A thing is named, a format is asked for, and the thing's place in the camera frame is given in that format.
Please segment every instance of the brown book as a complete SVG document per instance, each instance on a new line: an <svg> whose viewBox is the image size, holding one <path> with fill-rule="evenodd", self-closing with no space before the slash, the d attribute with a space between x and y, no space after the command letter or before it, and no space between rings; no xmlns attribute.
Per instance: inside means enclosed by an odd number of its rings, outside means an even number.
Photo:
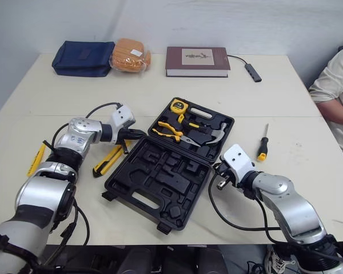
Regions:
<svg viewBox="0 0 343 274"><path fill-rule="evenodd" d="M230 64L224 47L167 47L166 76L227 77Z"/></svg>

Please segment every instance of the beige shirt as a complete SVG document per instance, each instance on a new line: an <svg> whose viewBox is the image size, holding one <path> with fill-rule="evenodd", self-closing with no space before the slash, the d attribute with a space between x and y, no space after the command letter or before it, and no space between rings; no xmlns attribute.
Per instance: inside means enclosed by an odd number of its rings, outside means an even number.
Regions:
<svg viewBox="0 0 343 274"><path fill-rule="evenodd" d="M309 92L315 103L337 99L343 105L343 50L328 63ZM330 121L328 125L343 150L343 125Z"/></svg>

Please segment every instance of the yellow-handled pliers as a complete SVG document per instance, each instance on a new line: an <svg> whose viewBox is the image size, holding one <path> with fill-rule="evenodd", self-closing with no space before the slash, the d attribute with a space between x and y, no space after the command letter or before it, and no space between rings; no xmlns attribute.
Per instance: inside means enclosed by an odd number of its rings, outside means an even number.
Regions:
<svg viewBox="0 0 343 274"><path fill-rule="evenodd" d="M170 124L159 121L158 125L160 127L165 127L168 130L170 130L173 134L166 134L166 133L161 133L157 131L156 128L153 128L153 131L156 132L160 136L165 136L165 137L171 137L174 138L177 142L184 141L186 143L192 144L194 146L200 147L199 144L197 144L194 140L190 139L189 137L185 136L182 131L177 131L174 127L172 127Z"/></svg>

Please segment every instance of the yellow tool handle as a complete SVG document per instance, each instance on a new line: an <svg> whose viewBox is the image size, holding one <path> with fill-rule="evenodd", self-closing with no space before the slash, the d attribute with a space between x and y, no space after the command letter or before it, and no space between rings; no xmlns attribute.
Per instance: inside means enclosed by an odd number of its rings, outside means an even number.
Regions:
<svg viewBox="0 0 343 274"><path fill-rule="evenodd" d="M178 117L178 123L179 123L179 124L183 123L183 126L188 125L188 126L195 127L195 128L199 128L199 127L200 127L200 126L197 125L197 124L188 122L188 121L185 119L184 114L179 115L179 117Z"/></svg>
<svg viewBox="0 0 343 274"><path fill-rule="evenodd" d="M103 160L101 160L95 167L94 167L94 171L98 171L98 169L104 165L104 162L108 162L112 157L114 157L119 151L121 150L121 145L117 145L115 146L110 153L108 153L107 156L105 156L103 158Z"/></svg>
<svg viewBox="0 0 343 274"><path fill-rule="evenodd" d="M153 128L153 131L156 132L156 133L157 133L158 135L160 135L160 136L165 136L165 137L174 138L177 142L180 142L180 140L181 140L181 137L178 136L178 135L161 133L161 132L157 131L155 128Z"/></svg>
<svg viewBox="0 0 343 274"><path fill-rule="evenodd" d="M115 161L118 160L119 157L121 157L123 154L123 149L120 149L114 156L113 158L104 166L104 168L101 170L101 174L104 175L107 173L109 168L115 163Z"/></svg>
<svg viewBox="0 0 343 274"><path fill-rule="evenodd" d="M170 124L168 123L164 123L162 121L158 122L158 125L161 127L166 127L168 130L171 130L175 135L177 136L182 136L183 132L182 131L177 131L174 127L172 127Z"/></svg>
<svg viewBox="0 0 343 274"><path fill-rule="evenodd" d="M264 161L266 157L267 157L266 153L260 153L259 156L258 156L258 160L259 161Z"/></svg>
<svg viewBox="0 0 343 274"><path fill-rule="evenodd" d="M130 144L131 141L127 140L126 146L129 146ZM118 160L119 157L121 157L122 154L123 149L121 145L114 147L110 153L108 153L108 155L105 156L104 159L93 168L94 177L99 177L107 173L109 168L115 163L115 161Z"/></svg>
<svg viewBox="0 0 343 274"><path fill-rule="evenodd" d="M41 163L43 153L45 153L46 145L42 144L41 147L39 148L37 155L35 156L32 165L30 166L27 176L32 176L34 171L38 168L39 164Z"/></svg>

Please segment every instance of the silver robot arm segment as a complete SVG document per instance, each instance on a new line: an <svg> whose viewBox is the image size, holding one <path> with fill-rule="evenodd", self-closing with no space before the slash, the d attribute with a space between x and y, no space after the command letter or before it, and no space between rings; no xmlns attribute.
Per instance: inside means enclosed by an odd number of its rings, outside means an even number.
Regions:
<svg viewBox="0 0 343 274"><path fill-rule="evenodd" d="M330 259L338 257L335 238L326 233L314 207L296 192L290 179L258 172L237 144L221 155L221 160L216 171L224 180L217 188L222 190L232 182L247 198L263 201L293 247L302 273L343 274L343 262Z"/></svg>
<svg viewBox="0 0 343 274"><path fill-rule="evenodd" d="M90 145L139 139L141 131L128 129L134 122L126 106L119 107L107 124L86 118L69 122L47 161L19 190L13 218L0 224L0 274L18 273L26 263L36 261L49 233L70 214L78 170Z"/></svg>

